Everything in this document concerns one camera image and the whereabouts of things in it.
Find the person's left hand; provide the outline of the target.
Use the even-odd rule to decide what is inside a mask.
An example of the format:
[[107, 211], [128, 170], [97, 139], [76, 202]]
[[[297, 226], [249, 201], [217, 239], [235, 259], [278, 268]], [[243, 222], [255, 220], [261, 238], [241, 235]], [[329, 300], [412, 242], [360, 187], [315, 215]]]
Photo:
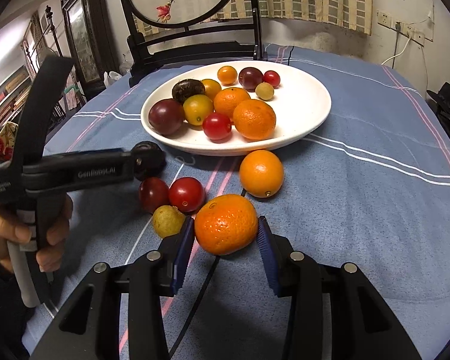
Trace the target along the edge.
[[[70, 234], [72, 214], [73, 202], [69, 196], [66, 196], [62, 213], [47, 231], [48, 245], [39, 250], [36, 255], [36, 261], [42, 272], [55, 272], [60, 268], [65, 251], [65, 240]], [[14, 272], [7, 242], [26, 244], [31, 238], [31, 230], [17, 216], [0, 209], [0, 264], [4, 269], [10, 273]]]

